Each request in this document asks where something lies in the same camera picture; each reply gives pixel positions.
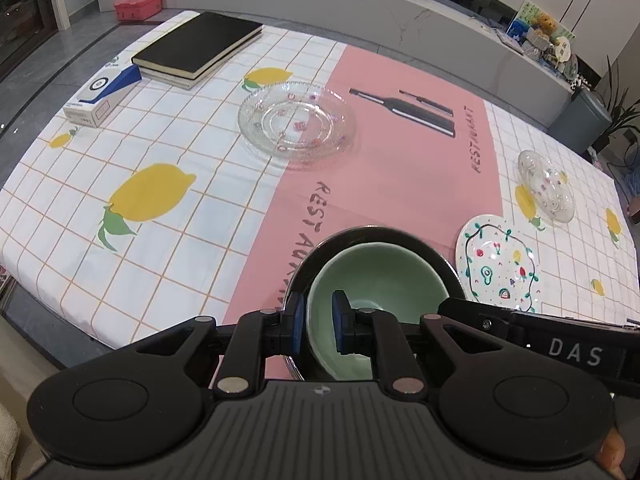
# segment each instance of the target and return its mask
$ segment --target human hand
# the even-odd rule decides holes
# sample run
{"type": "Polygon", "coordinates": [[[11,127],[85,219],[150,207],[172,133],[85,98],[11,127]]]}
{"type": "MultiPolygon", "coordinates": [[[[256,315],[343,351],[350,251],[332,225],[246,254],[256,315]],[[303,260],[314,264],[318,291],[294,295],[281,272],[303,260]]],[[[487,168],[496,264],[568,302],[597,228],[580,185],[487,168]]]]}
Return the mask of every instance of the human hand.
{"type": "Polygon", "coordinates": [[[626,480],[625,474],[620,469],[622,459],[625,457],[625,441],[616,428],[611,428],[609,434],[602,443],[600,452],[596,455],[596,461],[610,475],[618,480],[626,480]]]}

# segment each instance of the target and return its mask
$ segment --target clear glass dish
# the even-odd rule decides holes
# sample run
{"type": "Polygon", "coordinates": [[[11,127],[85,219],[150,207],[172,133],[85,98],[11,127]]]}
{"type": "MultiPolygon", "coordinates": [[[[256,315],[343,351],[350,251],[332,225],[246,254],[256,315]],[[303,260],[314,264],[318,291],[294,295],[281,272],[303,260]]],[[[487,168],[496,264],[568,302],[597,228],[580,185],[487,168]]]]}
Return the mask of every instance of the clear glass dish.
{"type": "Polygon", "coordinates": [[[240,105],[238,124],[262,152],[304,162],[346,150],[356,133],[355,115],[342,97],[298,81],[264,86],[249,95],[240,105]]]}
{"type": "Polygon", "coordinates": [[[518,170],[523,184],[552,220],[569,223],[575,215],[574,196],[566,173],[544,155],[524,150],[518,156],[518,170]]]}

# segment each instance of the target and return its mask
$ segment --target stuffed toy bear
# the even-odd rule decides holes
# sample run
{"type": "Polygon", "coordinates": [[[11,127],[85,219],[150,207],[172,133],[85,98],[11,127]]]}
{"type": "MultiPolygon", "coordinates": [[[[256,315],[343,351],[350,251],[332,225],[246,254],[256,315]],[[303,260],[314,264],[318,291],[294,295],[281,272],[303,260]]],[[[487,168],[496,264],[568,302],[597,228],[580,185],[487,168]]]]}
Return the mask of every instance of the stuffed toy bear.
{"type": "Polygon", "coordinates": [[[548,40],[558,28],[558,22],[549,14],[540,10],[532,20],[531,25],[536,29],[536,33],[548,40]]]}

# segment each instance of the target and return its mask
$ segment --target white grid tablecloth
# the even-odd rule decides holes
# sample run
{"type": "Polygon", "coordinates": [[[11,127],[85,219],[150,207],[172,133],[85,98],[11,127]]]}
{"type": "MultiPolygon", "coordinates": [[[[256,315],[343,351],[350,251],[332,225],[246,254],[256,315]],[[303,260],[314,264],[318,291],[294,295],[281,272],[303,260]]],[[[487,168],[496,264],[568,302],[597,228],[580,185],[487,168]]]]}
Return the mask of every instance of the white grid tablecloth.
{"type": "Polygon", "coordinates": [[[624,324],[638,319],[640,292],[636,247],[631,238],[613,180],[581,156],[505,110],[486,102],[500,174],[504,217],[513,221],[532,248],[540,266],[542,314],[624,324]],[[542,217],[536,229],[518,206],[517,160],[522,150],[535,150],[563,168],[575,199],[575,217],[551,224],[542,217]],[[622,232],[615,244],[607,226],[606,208],[618,218],[622,232]],[[591,286],[599,280],[604,297],[591,286]]]}
{"type": "MultiPolygon", "coordinates": [[[[184,12],[118,57],[128,60],[182,20],[184,12]]],[[[112,347],[198,314],[222,320],[284,168],[239,135],[244,76],[261,67],[325,84],[345,45],[265,27],[261,38],[191,91],[144,78],[100,128],[82,127],[66,146],[48,142],[72,127],[60,111],[0,190],[0,262],[34,296],[112,347]],[[128,222],[135,236],[97,239],[107,200],[135,171],[177,165],[196,180],[164,216],[128,222]]],[[[612,180],[544,133],[486,104],[504,216],[543,267],[543,313],[622,323],[638,317],[636,251],[612,180]],[[576,218],[537,231],[514,199],[518,153],[535,149],[564,167],[576,218]],[[621,219],[615,247],[605,208],[621,219]],[[602,282],[605,297],[591,280],[602,282]]]]}

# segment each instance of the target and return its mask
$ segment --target metal screw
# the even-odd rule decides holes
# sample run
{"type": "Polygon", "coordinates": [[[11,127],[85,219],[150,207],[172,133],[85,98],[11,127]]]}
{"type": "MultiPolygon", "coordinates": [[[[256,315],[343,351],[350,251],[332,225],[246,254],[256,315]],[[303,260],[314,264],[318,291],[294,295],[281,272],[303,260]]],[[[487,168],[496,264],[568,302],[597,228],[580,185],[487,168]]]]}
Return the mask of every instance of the metal screw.
{"type": "Polygon", "coordinates": [[[424,388],[424,383],[413,377],[401,377],[396,379],[392,386],[394,390],[402,394],[416,394],[424,388]]]}
{"type": "Polygon", "coordinates": [[[242,377],[225,377],[218,381],[218,388],[226,394],[239,394],[249,387],[249,382],[242,377]]]}

